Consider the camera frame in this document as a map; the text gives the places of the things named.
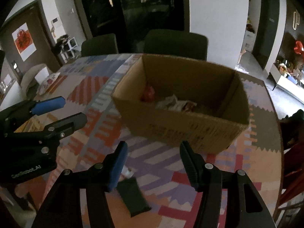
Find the patterned tablecloth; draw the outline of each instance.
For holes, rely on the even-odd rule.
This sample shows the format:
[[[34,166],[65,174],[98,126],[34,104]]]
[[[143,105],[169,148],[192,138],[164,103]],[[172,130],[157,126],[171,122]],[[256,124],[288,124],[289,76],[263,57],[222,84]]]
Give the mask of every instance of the patterned tablecloth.
[[[189,185],[179,149],[134,137],[124,126],[110,94],[139,54],[103,55],[80,58],[63,66],[51,89],[37,99],[63,96],[64,108],[33,118],[40,129],[53,121],[83,112],[86,126],[61,140],[58,167],[30,181],[30,193],[41,203],[62,170],[86,170],[113,151],[120,140],[128,143],[126,166],[135,171],[138,185],[152,210],[133,218],[118,192],[107,194],[116,228],[192,228],[200,205],[201,193]],[[218,155],[203,155],[206,162],[234,172],[243,169],[259,190],[271,214],[274,213],[281,180],[282,151],[277,117],[264,82],[241,74],[249,103],[250,126],[231,146]],[[89,226],[85,190],[81,191],[82,220]],[[219,227],[226,217],[227,191],[223,191]]]

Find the pillow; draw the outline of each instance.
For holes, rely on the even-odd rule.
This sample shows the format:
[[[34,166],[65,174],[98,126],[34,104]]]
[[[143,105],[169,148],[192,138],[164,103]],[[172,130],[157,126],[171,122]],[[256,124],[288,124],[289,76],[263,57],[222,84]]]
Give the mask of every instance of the pillow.
[[[51,85],[57,80],[60,73],[50,74],[48,77],[44,79],[42,84],[38,87],[37,93],[38,95],[43,95],[46,91],[51,87]]]

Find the black chair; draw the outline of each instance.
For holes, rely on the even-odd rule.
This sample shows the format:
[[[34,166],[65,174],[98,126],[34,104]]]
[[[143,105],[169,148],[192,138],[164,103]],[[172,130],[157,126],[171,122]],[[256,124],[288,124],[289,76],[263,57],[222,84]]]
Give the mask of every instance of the black chair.
[[[118,54],[114,33],[97,36],[84,41],[81,45],[81,56]]]
[[[200,34],[168,29],[150,30],[144,53],[176,55],[207,60],[208,39]]]

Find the red object in box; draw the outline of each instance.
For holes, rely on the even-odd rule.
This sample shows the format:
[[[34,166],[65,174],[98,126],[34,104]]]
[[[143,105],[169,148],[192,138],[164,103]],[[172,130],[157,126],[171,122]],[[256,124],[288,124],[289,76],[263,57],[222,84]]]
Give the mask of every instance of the red object in box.
[[[154,88],[147,84],[145,87],[145,90],[143,92],[143,95],[141,96],[141,101],[152,103],[155,100],[155,91]]]

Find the blue gripper pad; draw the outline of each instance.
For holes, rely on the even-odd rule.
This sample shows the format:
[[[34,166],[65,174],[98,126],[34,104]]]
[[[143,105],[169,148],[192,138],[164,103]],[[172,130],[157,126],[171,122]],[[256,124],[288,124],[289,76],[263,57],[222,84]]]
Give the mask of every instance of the blue gripper pad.
[[[38,102],[32,109],[32,114],[40,116],[42,114],[58,110],[65,105],[64,97],[56,97],[45,101]]]
[[[113,188],[117,186],[119,176],[123,167],[126,163],[128,156],[128,144],[124,141],[119,142],[116,150],[112,153],[112,168],[109,172],[109,184],[108,184],[108,192],[111,192]]]

